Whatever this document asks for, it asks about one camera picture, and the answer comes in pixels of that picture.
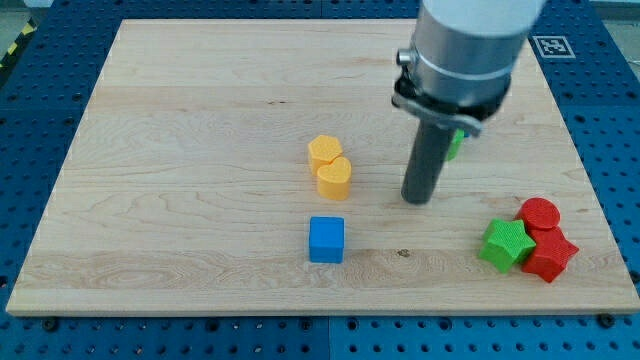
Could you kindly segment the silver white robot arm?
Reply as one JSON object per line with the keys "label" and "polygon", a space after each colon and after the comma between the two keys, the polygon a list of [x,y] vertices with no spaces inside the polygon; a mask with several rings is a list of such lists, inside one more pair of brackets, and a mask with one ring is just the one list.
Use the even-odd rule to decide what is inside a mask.
{"label": "silver white robot arm", "polygon": [[477,137],[501,107],[545,0],[422,0],[391,102],[419,121],[401,188],[430,201],[457,131]]}

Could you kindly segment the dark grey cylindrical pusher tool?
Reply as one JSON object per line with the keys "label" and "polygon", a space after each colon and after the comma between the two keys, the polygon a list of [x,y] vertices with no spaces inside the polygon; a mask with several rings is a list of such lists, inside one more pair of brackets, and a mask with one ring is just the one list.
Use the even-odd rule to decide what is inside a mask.
{"label": "dark grey cylindrical pusher tool", "polygon": [[430,201],[455,131],[421,121],[404,175],[401,195],[414,205]]}

